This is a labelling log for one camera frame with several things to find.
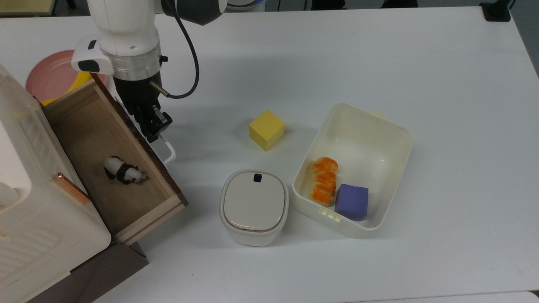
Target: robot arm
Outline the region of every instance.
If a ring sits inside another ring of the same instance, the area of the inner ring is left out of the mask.
[[[161,55],[155,14],[204,25],[223,13],[226,0],[88,0],[88,8],[99,34],[83,37],[71,64],[78,71],[112,75],[128,113],[153,142],[172,123],[157,100],[167,58]]]

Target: yellow cube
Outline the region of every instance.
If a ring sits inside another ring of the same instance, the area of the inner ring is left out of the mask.
[[[268,151],[285,134],[285,123],[269,109],[249,124],[249,137]]]

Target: pink plate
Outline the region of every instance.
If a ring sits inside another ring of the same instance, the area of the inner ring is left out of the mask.
[[[78,72],[71,67],[74,50],[54,53],[41,60],[26,80],[26,90],[39,101],[55,99],[67,92]],[[99,75],[102,82],[105,75]]]

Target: orange bread roll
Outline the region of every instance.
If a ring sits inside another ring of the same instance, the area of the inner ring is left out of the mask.
[[[333,203],[333,194],[337,184],[337,162],[328,157],[322,157],[313,163],[313,181],[310,198],[323,206]]]
[[[322,157],[313,164],[313,172],[317,171],[338,171],[337,162],[328,157]]]

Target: white plastic drawer unit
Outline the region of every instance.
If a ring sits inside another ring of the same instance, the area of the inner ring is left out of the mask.
[[[112,238],[130,245],[187,205],[129,123],[101,83],[42,109],[0,65],[0,302],[30,300]],[[151,180],[131,188],[109,180],[102,158],[112,155]],[[87,200],[56,182],[58,173]]]

